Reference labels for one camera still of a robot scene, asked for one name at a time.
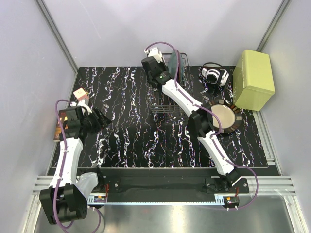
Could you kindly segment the light teal plate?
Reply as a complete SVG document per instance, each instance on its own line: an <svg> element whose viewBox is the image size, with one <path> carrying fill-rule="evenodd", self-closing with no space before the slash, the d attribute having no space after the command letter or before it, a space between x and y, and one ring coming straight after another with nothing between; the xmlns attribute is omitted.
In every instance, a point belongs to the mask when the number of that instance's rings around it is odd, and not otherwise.
<svg viewBox="0 0 311 233"><path fill-rule="evenodd" d="M175 73L176 73L176 70L177 70L177 65L179 64L177 62L177 57L179 58L179 61L180 61L180 52L177 51L177 54L173 51L170 55L170 60L169 60L169 63L168 63L168 71L169 73L172 75L172 77L175 76Z"/></svg>

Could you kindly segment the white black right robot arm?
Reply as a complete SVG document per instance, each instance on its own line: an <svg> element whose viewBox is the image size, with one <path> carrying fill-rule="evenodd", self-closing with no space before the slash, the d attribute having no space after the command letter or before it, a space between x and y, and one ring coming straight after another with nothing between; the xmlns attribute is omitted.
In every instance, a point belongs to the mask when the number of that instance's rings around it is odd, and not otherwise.
<svg viewBox="0 0 311 233"><path fill-rule="evenodd" d="M187 115L187 129L212 158L221 179L222 190L228 193L234 191L242 176L217 138L217 135L222 132L222 125L218 116L212 112L211 106L203 105L187 93L173 79L163 61L158 61L154 57L146 57L141 63L146 72L147 82L171 98Z"/></svg>

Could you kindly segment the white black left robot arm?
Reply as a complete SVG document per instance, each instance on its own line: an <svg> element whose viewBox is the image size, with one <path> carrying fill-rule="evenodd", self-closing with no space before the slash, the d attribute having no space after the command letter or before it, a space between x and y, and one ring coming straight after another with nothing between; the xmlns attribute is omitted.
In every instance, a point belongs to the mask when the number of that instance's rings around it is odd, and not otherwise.
<svg viewBox="0 0 311 233"><path fill-rule="evenodd" d="M74 106L66 110L67 119L61 127L60 154L57 168L47 189L39 193L39 200L51 225L64 224L86 218L87 199L92 192L105 188L99 168L77 175L78 161L89 134L97 134L111 120L98 108Z"/></svg>

